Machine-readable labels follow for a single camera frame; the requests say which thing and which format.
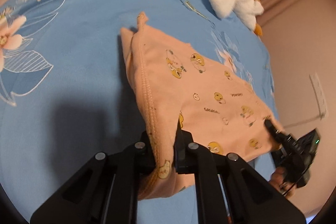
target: orange flower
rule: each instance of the orange flower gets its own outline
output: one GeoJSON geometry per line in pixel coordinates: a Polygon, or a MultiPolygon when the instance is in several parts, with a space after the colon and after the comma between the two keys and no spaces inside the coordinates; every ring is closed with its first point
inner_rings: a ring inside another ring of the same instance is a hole
{"type": "Polygon", "coordinates": [[[22,36],[19,34],[14,35],[17,30],[26,22],[25,16],[19,16],[13,21],[11,26],[8,26],[7,20],[0,25],[0,72],[3,70],[5,59],[3,50],[15,50],[20,47],[22,43],[22,36]]]}

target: mattress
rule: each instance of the mattress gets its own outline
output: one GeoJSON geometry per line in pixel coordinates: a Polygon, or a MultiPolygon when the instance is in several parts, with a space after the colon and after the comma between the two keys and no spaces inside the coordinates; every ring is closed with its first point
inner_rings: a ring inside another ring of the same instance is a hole
{"type": "MultiPolygon", "coordinates": [[[[208,58],[223,62],[219,52],[229,52],[237,75],[277,115],[264,44],[234,13],[218,19],[208,0],[8,0],[0,8],[7,22],[27,21],[16,32],[20,47],[1,49],[0,182],[27,220],[92,155],[120,152],[145,129],[119,37],[142,10],[149,25],[208,58]]],[[[270,156],[256,169],[269,179],[270,156]]],[[[196,212],[190,187],[139,202],[138,223],[197,223],[196,212]]]]}

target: wall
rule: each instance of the wall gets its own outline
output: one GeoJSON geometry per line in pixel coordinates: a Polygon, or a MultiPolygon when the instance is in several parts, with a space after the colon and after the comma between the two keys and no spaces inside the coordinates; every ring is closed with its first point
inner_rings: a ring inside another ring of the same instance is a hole
{"type": "Polygon", "coordinates": [[[329,117],[288,129],[300,137],[317,127],[321,141],[311,179],[291,201],[304,214],[315,214],[336,185],[336,0],[300,0],[263,26],[271,56],[275,100],[283,125],[319,114],[309,74],[317,72],[329,117]]]}

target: pink garment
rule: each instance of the pink garment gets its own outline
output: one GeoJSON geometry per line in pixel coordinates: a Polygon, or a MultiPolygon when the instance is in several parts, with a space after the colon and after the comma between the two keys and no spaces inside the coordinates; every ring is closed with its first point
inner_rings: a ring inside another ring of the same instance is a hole
{"type": "Polygon", "coordinates": [[[172,166],[178,121],[213,153],[235,152],[249,161],[279,148],[263,123],[268,117],[282,127],[247,82],[147,20],[141,12],[137,33],[120,31],[127,78],[157,165],[142,181],[139,199],[172,196],[194,184],[193,175],[178,175],[172,166]]]}

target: white power strip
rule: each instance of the white power strip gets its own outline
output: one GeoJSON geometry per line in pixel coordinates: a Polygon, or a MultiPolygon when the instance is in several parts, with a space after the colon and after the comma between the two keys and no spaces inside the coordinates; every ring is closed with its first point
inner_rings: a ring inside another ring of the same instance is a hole
{"type": "Polygon", "coordinates": [[[322,86],[317,73],[309,75],[309,77],[314,88],[316,100],[319,106],[320,118],[322,120],[328,117],[327,101],[324,96],[322,86]]]}

